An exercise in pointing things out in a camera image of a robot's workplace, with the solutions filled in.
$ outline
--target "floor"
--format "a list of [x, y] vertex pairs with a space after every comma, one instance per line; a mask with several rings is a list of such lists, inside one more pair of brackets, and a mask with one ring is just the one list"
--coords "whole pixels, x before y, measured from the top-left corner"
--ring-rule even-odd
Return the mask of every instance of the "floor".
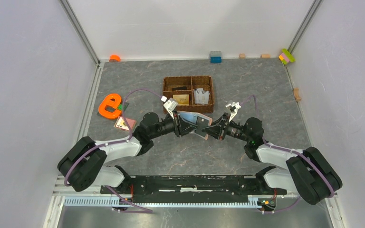
[[[194, 75], [213, 78], [216, 102], [214, 112], [209, 114], [213, 119], [223, 114], [227, 101], [242, 102], [255, 94], [267, 140], [296, 149], [310, 145], [287, 72], [278, 59], [225, 59], [221, 64], [210, 64], [209, 60], [105, 63], [87, 135], [94, 140], [127, 136], [126, 132], [113, 127], [114, 121], [96, 113], [108, 94], [125, 96], [138, 88], [160, 94], [164, 77]], [[128, 102], [125, 115], [129, 118], [140, 121], [147, 112], [164, 116], [161, 102], [152, 94], [138, 92]], [[256, 116], [253, 105], [253, 101], [247, 102], [234, 120], [243, 123]], [[147, 154], [122, 158], [114, 164], [131, 175], [255, 174], [268, 166], [247, 158], [243, 146], [243, 141], [229, 137], [220, 142], [193, 134], [183, 138], [169, 134], [156, 138]], [[278, 209], [293, 201], [292, 198], [279, 198]], [[301, 201], [294, 208], [274, 215], [262, 215], [256, 209], [223, 208], [154, 208], [154, 212], [154, 215], [132, 215], [114, 213], [110, 208], [64, 207], [58, 227], [332, 227], [324, 201], [316, 206]]]
[[[310, 146], [286, 69], [276, 58], [225, 59], [221, 64], [210, 64], [209, 60], [105, 63], [87, 135], [93, 140], [127, 136], [127, 132], [114, 128], [114, 121], [97, 112], [108, 94], [122, 97], [139, 88], [161, 94], [164, 77], [194, 75], [212, 76], [216, 100], [214, 112], [208, 116], [214, 120], [224, 113], [227, 101], [242, 102], [255, 94], [267, 140], [296, 149]], [[128, 102], [125, 116], [138, 122], [147, 112], [165, 116], [161, 101], [145, 91], [131, 95]], [[255, 116], [254, 102], [249, 101], [234, 121], [244, 123]], [[244, 144], [230, 137], [217, 141], [194, 134], [183, 138], [168, 134], [154, 139], [154, 147], [145, 155], [122, 158], [113, 165], [120, 165], [131, 175], [255, 174], [268, 166], [250, 160]]]

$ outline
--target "orange wooden block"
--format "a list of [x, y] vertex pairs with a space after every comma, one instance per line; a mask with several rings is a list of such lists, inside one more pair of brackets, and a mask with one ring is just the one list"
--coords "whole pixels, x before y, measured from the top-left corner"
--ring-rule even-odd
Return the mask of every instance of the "orange wooden block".
[[110, 56], [110, 62], [119, 62], [121, 61], [121, 58], [117, 55]]
[[301, 101], [301, 97], [298, 95], [298, 88], [293, 89], [293, 96], [295, 96], [297, 102]]
[[[110, 94], [104, 98], [100, 106], [98, 107], [98, 113], [103, 117], [114, 120], [119, 117], [121, 111], [117, 107], [121, 104], [121, 96], [118, 94]], [[114, 111], [110, 112], [107, 108], [113, 108]]]

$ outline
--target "white backdrop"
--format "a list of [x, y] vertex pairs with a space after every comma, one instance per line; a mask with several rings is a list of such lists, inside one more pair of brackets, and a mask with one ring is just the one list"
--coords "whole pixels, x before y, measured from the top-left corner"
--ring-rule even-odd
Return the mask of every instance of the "white backdrop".
[[39, 228], [95, 64], [57, 0], [0, 1], [0, 228]]
[[323, 1], [293, 55], [310, 137], [342, 178], [348, 227], [365, 227], [365, 1]]
[[312, 0], [69, 0], [100, 59], [276, 57]]

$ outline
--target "brown woven basket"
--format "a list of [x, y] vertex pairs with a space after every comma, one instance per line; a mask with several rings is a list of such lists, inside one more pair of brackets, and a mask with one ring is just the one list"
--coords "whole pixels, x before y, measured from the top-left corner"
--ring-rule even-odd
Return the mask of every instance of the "brown woven basket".
[[[173, 88], [186, 86], [187, 90], [175, 90]], [[203, 88], [205, 91], [210, 91], [208, 104], [195, 104], [194, 89]], [[177, 111], [187, 111], [195, 113], [213, 113], [214, 94], [213, 83], [211, 76], [179, 76], [179, 77], [165, 77], [163, 80], [163, 95], [167, 98], [172, 98], [173, 95], [190, 95], [190, 105], [177, 106]]]

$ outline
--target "orange round object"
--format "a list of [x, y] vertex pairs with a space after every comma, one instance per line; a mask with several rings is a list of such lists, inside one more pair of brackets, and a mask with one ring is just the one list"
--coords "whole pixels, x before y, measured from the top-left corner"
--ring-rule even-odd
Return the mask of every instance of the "orange round object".
[[[98, 107], [98, 113], [107, 119], [114, 120], [119, 117], [121, 111], [117, 107], [121, 104], [121, 96], [118, 94], [109, 94], [104, 98], [100, 106]], [[110, 112], [107, 108], [113, 108], [114, 111]]]
[[121, 61], [121, 58], [117, 55], [110, 56], [110, 62], [119, 62]]

